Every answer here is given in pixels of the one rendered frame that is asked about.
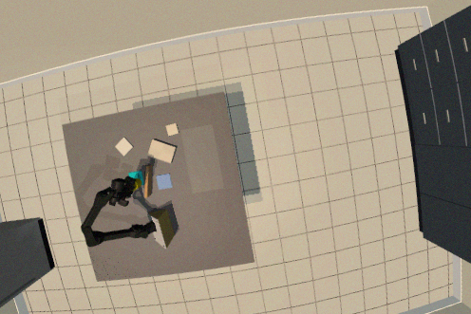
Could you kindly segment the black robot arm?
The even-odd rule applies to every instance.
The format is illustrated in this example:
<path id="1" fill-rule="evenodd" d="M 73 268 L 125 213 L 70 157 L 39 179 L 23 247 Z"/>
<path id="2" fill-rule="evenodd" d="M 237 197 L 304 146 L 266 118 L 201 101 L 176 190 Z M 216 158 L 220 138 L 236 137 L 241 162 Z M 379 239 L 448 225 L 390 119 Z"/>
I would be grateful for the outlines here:
<path id="1" fill-rule="evenodd" d="M 147 238 L 149 233 L 153 233 L 156 230 L 154 222 L 146 223 L 143 225 L 132 225 L 130 229 L 124 229 L 120 231 L 94 231 L 91 229 L 91 225 L 94 223 L 94 220 L 97 218 L 100 210 L 106 205 L 109 201 L 109 205 L 116 205 L 116 202 L 123 198 L 122 190 L 124 188 L 125 181 L 122 178 L 111 179 L 111 187 L 99 191 L 95 196 L 95 201 L 93 203 L 92 209 L 90 209 L 89 214 L 87 215 L 83 225 L 81 225 L 82 233 L 85 237 L 86 244 L 89 247 L 95 247 L 100 245 L 102 242 L 107 240 L 121 239 L 124 237 L 131 238 Z"/>

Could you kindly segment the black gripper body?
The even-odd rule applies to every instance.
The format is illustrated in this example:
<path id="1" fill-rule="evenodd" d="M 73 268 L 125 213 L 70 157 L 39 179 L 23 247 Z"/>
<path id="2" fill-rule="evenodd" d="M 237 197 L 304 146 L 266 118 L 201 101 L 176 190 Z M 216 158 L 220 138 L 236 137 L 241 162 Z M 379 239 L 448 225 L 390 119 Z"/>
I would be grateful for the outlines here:
<path id="1" fill-rule="evenodd" d="M 129 198 L 129 193 L 130 193 L 130 190 L 132 188 L 132 186 L 134 186 L 135 184 L 135 181 L 136 181 L 136 178 L 133 178 L 131 176 L 127 176 L 125 179 L 125 184 L 124 185 L 124 188 L 122 190 L 122 193 L 123 193 L 123 198 L 121 200 L 118 201 L 118 204 L 121 205 L 121 206 L 127 206 L 129 201 L 125 200 L 125 199 L 128 199 Z"/>

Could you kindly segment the tan wooden bar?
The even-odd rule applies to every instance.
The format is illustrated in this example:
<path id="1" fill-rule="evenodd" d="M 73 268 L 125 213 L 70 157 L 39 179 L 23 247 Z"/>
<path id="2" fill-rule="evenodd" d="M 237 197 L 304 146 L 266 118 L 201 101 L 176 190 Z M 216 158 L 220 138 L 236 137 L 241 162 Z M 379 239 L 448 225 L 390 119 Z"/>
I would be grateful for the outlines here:
<path id="1" fill-rule="evenodd" d="M 152 185 L 152 165 L 146 166 L 146 171 L 145 171 L 145 183 L 144 183 L 144 189 L 145 189 L 145 198 L 148 198 L 148 196 L 151 195 L 151 185 Z"/>

